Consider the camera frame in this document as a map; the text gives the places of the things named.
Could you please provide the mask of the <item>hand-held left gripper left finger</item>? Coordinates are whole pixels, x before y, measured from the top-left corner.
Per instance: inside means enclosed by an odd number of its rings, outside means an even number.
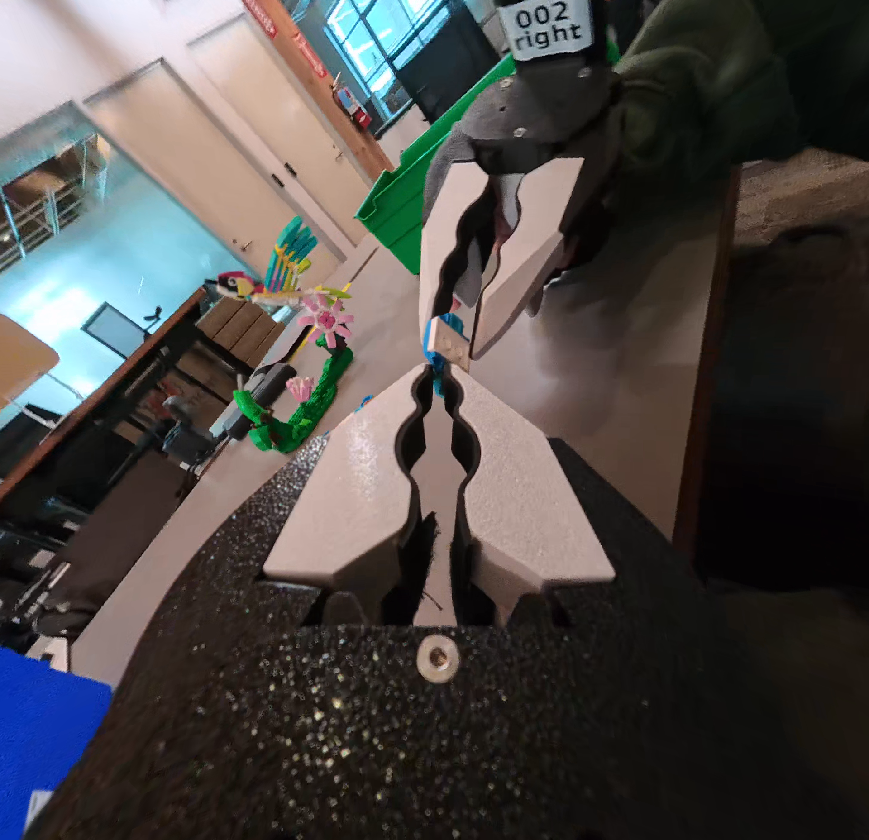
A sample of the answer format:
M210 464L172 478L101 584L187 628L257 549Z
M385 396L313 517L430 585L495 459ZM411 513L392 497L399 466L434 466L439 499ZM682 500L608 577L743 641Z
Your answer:
M412 469L426 450L426 365L348 415L325 447L263 566L290 585L348 592L368 619L414 619L426 541Z

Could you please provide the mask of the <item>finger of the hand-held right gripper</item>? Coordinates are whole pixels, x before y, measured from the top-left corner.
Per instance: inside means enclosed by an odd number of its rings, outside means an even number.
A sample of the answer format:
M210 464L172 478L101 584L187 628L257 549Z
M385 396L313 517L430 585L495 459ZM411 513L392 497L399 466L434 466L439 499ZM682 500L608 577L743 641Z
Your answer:
M473 161L450 165L422 226L419 331L451 309L454 296L475 306L493 248L493 188Z
M517 183L516 226L494 249L477 304L471 359L482 358L542 289L562 259L562 220L585 159L555 158Z

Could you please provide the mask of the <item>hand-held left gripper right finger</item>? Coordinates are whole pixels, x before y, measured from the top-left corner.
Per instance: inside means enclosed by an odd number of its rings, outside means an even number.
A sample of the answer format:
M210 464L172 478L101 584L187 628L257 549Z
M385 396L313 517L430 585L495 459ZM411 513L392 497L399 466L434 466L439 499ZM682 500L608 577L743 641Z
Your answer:
M451 591L460 625L504 625L528 595L615 578L546 435L451 367L457 492Z

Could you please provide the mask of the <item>blue and white lego piece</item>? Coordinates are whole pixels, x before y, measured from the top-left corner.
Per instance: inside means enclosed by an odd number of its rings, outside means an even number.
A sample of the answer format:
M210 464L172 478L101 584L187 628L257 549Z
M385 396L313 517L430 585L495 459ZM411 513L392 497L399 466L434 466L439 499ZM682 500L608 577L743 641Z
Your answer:
M464 335L462 319L455 312L429 320L422 339L423 355L433 371L433 393L442 398L442 380L447 365L469 371L471 342Z

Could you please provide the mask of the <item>person's right forearm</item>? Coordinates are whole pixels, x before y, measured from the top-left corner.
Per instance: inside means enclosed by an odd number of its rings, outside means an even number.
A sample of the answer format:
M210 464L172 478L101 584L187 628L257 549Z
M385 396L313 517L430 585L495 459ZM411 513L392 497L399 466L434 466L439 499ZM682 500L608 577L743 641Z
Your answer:
M817 148L868 158L868 0L663 0L616 66L620 176L686 185Z

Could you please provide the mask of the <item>green lego plant with flowers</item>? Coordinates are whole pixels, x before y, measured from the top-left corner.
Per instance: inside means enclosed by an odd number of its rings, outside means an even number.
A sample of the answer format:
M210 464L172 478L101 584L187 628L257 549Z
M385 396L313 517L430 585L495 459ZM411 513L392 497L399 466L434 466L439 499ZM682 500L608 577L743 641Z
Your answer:
M296 411L287 421L278 420L273 411L259 404L250 391L235 390L234 405L251 426L243 433L261 451L289 454L314 432L337 393L338 381L353 361L349 348L353 315L344 307L350 294L345 290L317 288L302 299L305 312L298 321L317 333L315 345L328 353L318 379L294 376L285 388L297 401Z

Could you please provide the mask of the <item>colourful lego bird model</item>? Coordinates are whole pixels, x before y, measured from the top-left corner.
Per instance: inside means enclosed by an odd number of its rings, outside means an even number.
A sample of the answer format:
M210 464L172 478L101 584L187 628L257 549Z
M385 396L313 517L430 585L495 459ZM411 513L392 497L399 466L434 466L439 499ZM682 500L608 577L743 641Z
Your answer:
M267 306L298 306L307 299L332 306L348 299L350 295L346 291L302 284L302 278L312 267L310 253L316 246L317 239L311 229L300 216L295 216L277 238L261 280L243 271L227 271L208 284L223 297Z

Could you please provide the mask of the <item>green plastic bin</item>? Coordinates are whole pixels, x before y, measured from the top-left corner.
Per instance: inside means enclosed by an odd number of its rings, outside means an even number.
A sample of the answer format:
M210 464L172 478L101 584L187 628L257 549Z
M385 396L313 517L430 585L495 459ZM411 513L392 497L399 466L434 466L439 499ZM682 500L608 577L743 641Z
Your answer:
M382 172L355 218L413 275L420 270L423 194L435 154L454 123L478 95L499 79L514 74L516 64L505 55L400 156L397 169Z

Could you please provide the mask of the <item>black and grey device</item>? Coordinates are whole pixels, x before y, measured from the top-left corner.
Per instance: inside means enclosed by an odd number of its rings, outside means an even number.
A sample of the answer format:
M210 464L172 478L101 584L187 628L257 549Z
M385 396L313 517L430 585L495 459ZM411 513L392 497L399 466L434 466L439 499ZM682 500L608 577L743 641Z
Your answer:
M235 402L236 393L250 394L254 403L270 410L277 399L286 390L287 382L296 376L296 370L291 365L277 362L257 368L248 378L242 390L233 391L233 399L210 427L211 436L221 441L225 438L241 440L254 428L255 422L243 413Z

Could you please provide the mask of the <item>red fire extinguisher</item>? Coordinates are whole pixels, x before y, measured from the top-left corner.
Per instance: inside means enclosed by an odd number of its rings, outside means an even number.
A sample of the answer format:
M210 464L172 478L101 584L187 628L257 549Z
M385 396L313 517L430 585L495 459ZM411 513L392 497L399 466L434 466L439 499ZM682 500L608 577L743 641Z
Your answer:
M367 132L371 126L372 118L365 107L355 98L351 90L341 83L333 85L332 95L335 102L350 118L353 125L361 132Z

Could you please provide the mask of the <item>dark wooden desk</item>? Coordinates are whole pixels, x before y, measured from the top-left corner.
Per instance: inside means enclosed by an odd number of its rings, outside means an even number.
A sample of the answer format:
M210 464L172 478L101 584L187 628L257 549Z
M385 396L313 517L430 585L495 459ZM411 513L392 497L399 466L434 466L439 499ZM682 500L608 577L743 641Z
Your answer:
M64 416L58 427L50 430L16 463L2 481L2 502L28 479L40 476L56 452L71 442L83 427L98 420L106 424L111 414L121 420L124 417L121 406L134 408L146 391L175 367L179 358L197 340L196 322L205 296L205 288L198 287L98 389Z

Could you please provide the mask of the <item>small dark monitor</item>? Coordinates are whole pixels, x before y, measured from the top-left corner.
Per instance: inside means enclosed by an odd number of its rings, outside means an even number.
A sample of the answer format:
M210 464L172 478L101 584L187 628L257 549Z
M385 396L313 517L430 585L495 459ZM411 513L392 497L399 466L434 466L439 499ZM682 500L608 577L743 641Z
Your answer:
M144 327L106 301L84 321L80 330L122 359L130 358L149 337Z

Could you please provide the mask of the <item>blue plastic bin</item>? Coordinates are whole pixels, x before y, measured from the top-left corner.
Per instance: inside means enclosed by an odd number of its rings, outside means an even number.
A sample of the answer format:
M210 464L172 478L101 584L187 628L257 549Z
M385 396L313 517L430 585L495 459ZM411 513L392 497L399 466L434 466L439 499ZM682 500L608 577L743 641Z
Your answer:
M21 838L81 759L112 700L103 682L1 649L1 837Z

